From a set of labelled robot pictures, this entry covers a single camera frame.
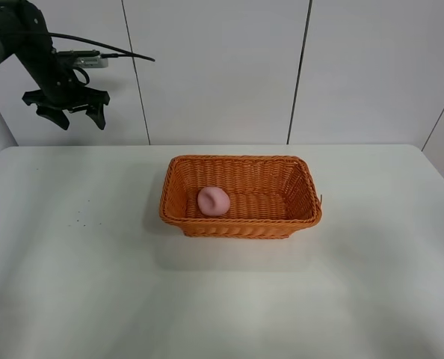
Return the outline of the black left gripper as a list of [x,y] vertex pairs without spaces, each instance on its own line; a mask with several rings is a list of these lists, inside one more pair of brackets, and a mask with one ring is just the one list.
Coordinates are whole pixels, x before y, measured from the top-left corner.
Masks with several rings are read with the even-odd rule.
[[70,122],[62,110],[86,109],[85,114],[100,130],[105,129],[104,106],[110,96],[104,90],[89,88],[88,82],[80,82],[75,74],[79,58],[94,59],[98,51],[23,52],[22,65],[39,89],[23,94],[26,105],[39,105],[36,114],[63,130]]

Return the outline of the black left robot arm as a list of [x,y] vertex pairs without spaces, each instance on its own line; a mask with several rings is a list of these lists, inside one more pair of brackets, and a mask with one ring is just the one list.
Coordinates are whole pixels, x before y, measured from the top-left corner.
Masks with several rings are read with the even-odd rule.
[[38,85],[22,101],[36,106],[36,114],[67,130],[65,111],[83,111],[96,126],[105,128],[108,92],[89,88],[89,76],[75,66],[76,52],[58,52],[45,18],[29,1],[0,1],[0,64],[16,56]]

